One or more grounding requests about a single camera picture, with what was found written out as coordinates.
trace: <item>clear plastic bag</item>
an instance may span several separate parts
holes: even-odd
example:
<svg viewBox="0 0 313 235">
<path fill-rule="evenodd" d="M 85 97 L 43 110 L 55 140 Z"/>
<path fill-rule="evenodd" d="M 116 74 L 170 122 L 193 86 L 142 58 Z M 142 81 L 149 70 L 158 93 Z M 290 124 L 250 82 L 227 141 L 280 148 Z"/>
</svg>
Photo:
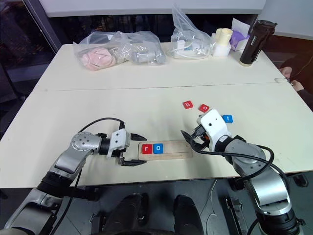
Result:
<svg viewBox="0 0 313 235">
<path fill-rule="evenodd" d="M 173 6 L 174 32 L 167 54 L 174 58 L 203 59 L 210 54 L 211 37 L 198 30 L 190 19 Z"/>
<path fill-rule="evenodd" d="M 93 32 L 73 45 L 75 56 L 83 66 L 93 71 L 127 60 L 136 64 L 163 64 L 166 61 L 158 37 L 149 31 Z"/>
</svg>

